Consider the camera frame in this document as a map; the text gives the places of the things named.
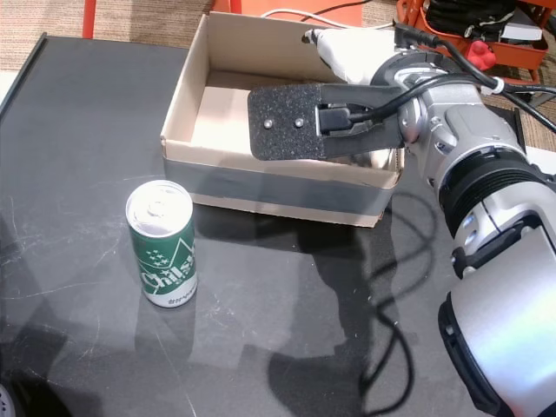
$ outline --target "can lid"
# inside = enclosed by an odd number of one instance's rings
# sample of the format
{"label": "can lid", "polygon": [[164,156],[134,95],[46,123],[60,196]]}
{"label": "can lid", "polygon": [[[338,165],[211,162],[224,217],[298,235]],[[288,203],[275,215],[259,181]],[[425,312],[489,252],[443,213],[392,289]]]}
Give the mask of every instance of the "can lid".
{"label": "can lid", "polygon": [[193,214],[189,193],[172,181],[140,185],[125,207],[129,225],[140,235],[166,237],[185,228]]}

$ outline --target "green can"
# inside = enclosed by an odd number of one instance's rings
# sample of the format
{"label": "green can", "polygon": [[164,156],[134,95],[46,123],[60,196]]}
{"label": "green can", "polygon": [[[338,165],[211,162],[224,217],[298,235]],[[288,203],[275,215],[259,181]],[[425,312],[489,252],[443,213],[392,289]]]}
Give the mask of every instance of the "green can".
{"label": "green can", "polygon": [[126,204],[142,290],[161,307],[187,302],[197,289],[193,202],[180,185],[165,180],[139,186]]}

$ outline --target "open cardboard box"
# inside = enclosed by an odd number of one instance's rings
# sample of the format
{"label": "open cardboard box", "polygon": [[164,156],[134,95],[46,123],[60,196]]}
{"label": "open cardboard box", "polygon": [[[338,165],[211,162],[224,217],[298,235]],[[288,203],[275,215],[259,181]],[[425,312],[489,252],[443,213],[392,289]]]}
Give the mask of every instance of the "open cardboard box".
{"label": "open cardboard box", "polygon": [[402,151],[383,169],[251,155],[252,88],[341,82],[314,45],[301,42],[313,27],[215,12],[202,17],[161,134],[166,175],[194,202],[366,227],[381,218],[403,170]]}

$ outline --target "brown carpet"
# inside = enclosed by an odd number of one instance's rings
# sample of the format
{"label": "brown carpet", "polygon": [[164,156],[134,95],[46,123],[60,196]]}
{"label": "brown carpet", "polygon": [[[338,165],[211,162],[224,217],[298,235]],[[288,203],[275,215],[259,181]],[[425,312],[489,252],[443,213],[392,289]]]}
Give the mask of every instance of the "brown carpet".
{"label": "brown carpet", "polygon": [[[211,0],[97,0],[95,38],[186,47],[211,4]],[[374,0],[364,6],[363,24],[384,23],[394,14],[395,0]],[[82,22],[83,0],[0,0],[0,70],[18,70],[42,32],[80,36]],[[556,42],[549,34],[546,37],[550,51],[540,78],[544,84],[556,85]],[[526,71],[510,74],[529,79]],[[487,101],[511,108],[500,97]],[[556,120],[556,101],[539,109]],[[556,152],[555,135],[528,116],[523,123],[528,144]]]}

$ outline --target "table surface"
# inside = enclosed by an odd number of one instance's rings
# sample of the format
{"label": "table surface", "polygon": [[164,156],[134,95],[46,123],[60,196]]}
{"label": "table surface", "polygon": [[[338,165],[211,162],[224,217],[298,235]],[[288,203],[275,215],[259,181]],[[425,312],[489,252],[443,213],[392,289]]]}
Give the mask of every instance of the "table surface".
{"label": "table surface", "polygon": [[378,313],[413,360],[396,341],[368,409],[483,415],[438,332],[458,279],[411,159],[374,229],[195,206],[196,296],[142,296],[124,206],[164,177],[186,54],[50,37],[1,121],[2,382],[19,415],[358,415],[363,358],[377,364],[392,334]]}

